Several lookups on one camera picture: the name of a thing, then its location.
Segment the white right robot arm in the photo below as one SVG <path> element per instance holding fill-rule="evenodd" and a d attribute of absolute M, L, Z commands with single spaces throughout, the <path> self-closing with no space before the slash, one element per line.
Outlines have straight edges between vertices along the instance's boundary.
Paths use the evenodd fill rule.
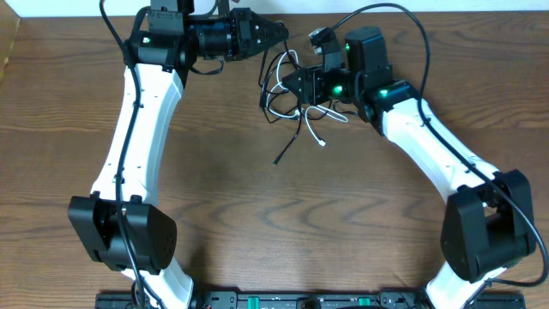
<path fill-rule="evenodd" d="M 485 289 L 532 254 L 537 246 L 530 183 L 484 161 L 435 116 L 419 90 L 395 79 L 385 41 L 376 27 L 347 33 L 339 42 L 327 28 L 310 34 L 323 61 L 282 80 L 300 103 L 354 105 L 364 122 L 401 148 L 445 202 L 441 234 L 444 264 L 427 284 L 431 308 L 514 308 L 514 297 Z"/>

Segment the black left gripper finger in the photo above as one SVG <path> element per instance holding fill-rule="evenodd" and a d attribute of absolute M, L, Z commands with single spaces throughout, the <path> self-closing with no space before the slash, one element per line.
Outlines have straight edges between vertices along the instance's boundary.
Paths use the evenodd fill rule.
<path fill-rule="evenodd" d="M 266 52 L 271 47 L 279 43 L 284 43 L 287 40 L 287 37 L 276 37 L 270 39 L 256 39 L 254 45 L 252 46 L 252 55 L 258 55 L 262 52 Z"/>
<path fill-rule="evenodd" d="M 263 15 L 251 13 L 252 37 L 256 41 L 283 41 L 288 39 L 288 29 L 283 21 L 272 21 Z"/>

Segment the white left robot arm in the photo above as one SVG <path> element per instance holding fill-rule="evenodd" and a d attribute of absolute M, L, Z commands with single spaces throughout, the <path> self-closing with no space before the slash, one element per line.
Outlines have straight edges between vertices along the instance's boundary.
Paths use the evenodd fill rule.
<path fill-rule="evenodd" d="M 98 308 L 191 308 L 194 283 L 176 257 L 177 226 L 158 207 L 158 179 L 172 115 L 198 58 L 251 58 L 285 41 L 283 23 L 218 1 L 198 15 L 189 0 L 152 0 L 119 39 L 124 97 L 104 166 L 68 217 L 89 257 L 132 281 L 98 294 Z"/>

